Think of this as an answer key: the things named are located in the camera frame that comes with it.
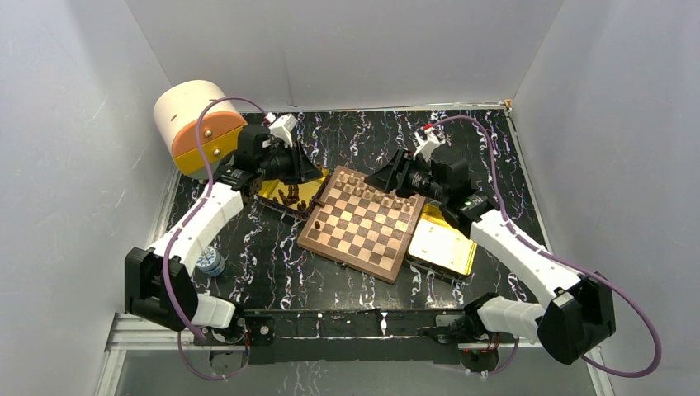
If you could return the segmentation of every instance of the wire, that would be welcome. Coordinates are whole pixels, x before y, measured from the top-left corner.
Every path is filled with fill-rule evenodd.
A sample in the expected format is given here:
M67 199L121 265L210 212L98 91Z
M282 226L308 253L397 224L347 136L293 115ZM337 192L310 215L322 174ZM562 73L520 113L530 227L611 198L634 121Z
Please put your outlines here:
M233 377L234 375L238 375L241 371L248 368L248 360L246 360L245 365L243 365L243 367L239 367L238 369L236 369L233 372L228 373L228 374L213 376L213 375L208 375L208 374L202 373L201 371L194 368L194 366L192 366L192 363L190 363L190 361L185 356L185 351L182 349L182 332L177 332L177 350L180 352L180 357L182 358L182 362L185 363L185 366L187 367L187 369L190 370L190 372L192 372L197 377L202 378L203 380L209 380L209 381L226 380L228 378ZM250 350L248 349L248 344L246 344L245 355L250 356Z
M590 360L588 357L583 356L581 359L583 359L586 363L592 365L596 369L605 371L608 374L611 375L616 375L618 377L625 377L625 378L640 378L644 377L646 375L651 374L656 370L657 367L659 367L659 363L661 362L661 340L659 337L659 333L656 331L656 328L654 327L654 324L651 322L651 319L649 316L646 315L644 310L642 310L641 306L634 300L630 295L628 295L622 288L618 285L613 284L611 281L603 278L602 276L596 274L595 272L589 271L581 266L578 266L574 264L573 262L570 262L564 258L557 257L546 250L541 250L539 247L535 246L534 244L530 243L528 240L526 240L522 235L516 232L516 229L514 228L512 222L510 221L510 218L508 217L508 213L505 211L505 206L504 206L504 199L501 196L500 190L499 190L499 184L498 184L498 178L496 177L496 160L494 157L494 149L493 145L491 143L491 138L489 137L488 132L486 131L486 128L474 117L469 117L468 115L455 115L452 117L447 117L444 118L440 121L437 121L433 123L433 127L446 124L447 122L452 122L454 120L467 120L470 121L473 126L476 127L477 131L484 136L484 140L486 141L486 148L489 150L489 158L490 158L490 163L491 163L491 168L490 168L490 175L491 178L493 179L494 182L494 192L496 195L496 200L498 200L497 204L499 206L499 210L501 212L501 217L503 217L504 222L506 223L506 227L508 228L508 231L512 233L515 238L520 241L523 245L527 246L540 256L543 256L545 258L548 258L554 262L560 263L562 266L567 266L571 269L574 269L586 276L590 276L591 278L594 278L596 281L600 282L601 284L605 285L608 287L610 290L614 291L624 299L632 309L635 310L635 312L639 315L641 318L642 322L646 325L646 328L649 329L649 333L651 334L651 339L654 342L654 358L651 360L651 363L649 366L647 366L644 370L639 370L639 371L620 371L620 370L614 370L614 369L609 369L608 367L599 364L596 361Z
M244 97L221 97L219 99L216 99L215 101L212 101L207 105L203 111L201 111L201 114L199 115L199 118L197 119L196 123L196 128L195 128L195 140L197 144L197 150L199 151L199 155L201 156L202 162L204 162L204 168L206 169L206 177L207 177L207 183L206 183L206 193L202 199L199 200L199 202L196 204L195 208L190 212L190 214L182 221L182 227L185 227L187 223L192 220L192 218L199 212L202 206L206 203L206 201L209 199L209 195L211 194L211 190L214 188L214 174L211 171L211 165L209 164L209 160L206 158L206 154L204 153L204 147L201 145L201 123L204 120L204 116L206 116L206 113L214 106L218 105L219 103L223 101L245 101L247 103L252 104L253 106L257 107L258 110L262 111L263 114L267 114L265 110L262 109L257 103L254 101L250 101L249 99L246 99ZM170 280L170 271L168 271L168 264L170 261L170 251L173 250L173 245L175 244L175 241L177 241L177 237L180 235L182 232L182 227L178 228L175 230L173 233L173 236L170 238L168 241L168 244L165 246L165 253L163 254L163 268L161 270L162 272L162 278L163 278L163 284L165 285L165 291L168 292L168 298L170 299L170 303L173 305L173 308L175 309L175 312L177 313L177 316L182 320L183 323L185 323L185 326L187 329L189 329L192 334L195 335L195 337L199 338L200 340L206 339L204 337L204 333L201 332L201 330L192 324L190 322L190 319L187 318L187 315L185 315L185 311L182 310L182 307L177 301L177 297L175 296L175 291L173 290L173 283Z

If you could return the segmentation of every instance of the cylindrical container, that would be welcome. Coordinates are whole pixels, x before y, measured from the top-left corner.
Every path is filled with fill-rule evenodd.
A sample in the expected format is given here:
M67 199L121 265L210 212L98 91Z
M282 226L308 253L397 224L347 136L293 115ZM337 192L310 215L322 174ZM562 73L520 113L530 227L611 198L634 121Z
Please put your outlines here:
M209 103L223 96L216 84L194 80L168 89L155 103L155 124L177 168L186 176L206 179L204 162L196 146L196 122ZM245 125L230 101L218 103L206 113L200 138L212 170L236 149L239 132Z
M226 260L211 246L207 246L197 259L196 267L209 277L218 276L226 267Z

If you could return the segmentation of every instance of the small bottle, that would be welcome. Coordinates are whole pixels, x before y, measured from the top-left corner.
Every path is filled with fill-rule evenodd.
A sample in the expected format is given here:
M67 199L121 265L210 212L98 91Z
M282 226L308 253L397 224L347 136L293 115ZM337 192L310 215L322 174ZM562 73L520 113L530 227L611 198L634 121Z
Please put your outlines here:
M207 246L197 259L196 267L209 277L218 276L226 267L226 260L211 246Z

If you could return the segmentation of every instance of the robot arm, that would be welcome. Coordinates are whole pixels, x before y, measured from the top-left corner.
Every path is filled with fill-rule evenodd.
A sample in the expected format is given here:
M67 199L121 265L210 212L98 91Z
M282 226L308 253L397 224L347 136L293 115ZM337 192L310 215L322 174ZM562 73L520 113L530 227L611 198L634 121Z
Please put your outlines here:
M284 115L269 128L244 126L233 161L219 167L210 195L202 194L182 219L147 250L131 250L125 259L127 312L174 331L185 328L165 291L160 271L167 245L175 235L168 268L182 311L196 326L223 329L225 335L237 336L241 329L233 319L241 314L240 307L227 299L198 294L191 277L204 249L257 194L262 182L280 179L286 184L299 184L322 176L303 148L291 140L289 132L295 123L293 116Z
M465 316L450 326L425 333L439 342L472 342L490 332L507 332L540 342L558 361L571 364L615 332L612 291L595 279L542 257L518 241L506 227L537 245L514 224L504 222L496 205L469 178L468 163L458 158L430 164L428 136L421 153L400 149L365 183L397 196L420 194L440 203L445 220L493 253L530 288L537 303L512 301L487 294L465 307Z

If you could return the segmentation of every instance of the white wall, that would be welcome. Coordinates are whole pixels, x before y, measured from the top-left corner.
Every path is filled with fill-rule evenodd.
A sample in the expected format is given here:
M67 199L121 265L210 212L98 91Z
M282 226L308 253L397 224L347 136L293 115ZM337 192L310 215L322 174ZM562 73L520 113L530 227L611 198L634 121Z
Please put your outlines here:
M700 3L567 0L513 103L551 244L623 286L665 350L617 395L698 394ZM651 359L648 332L617 306L613 368Z
M173 84L268 108L512 98L563 0L126 0Z
M0 0L0 394L92 394L172 161L121 0Z

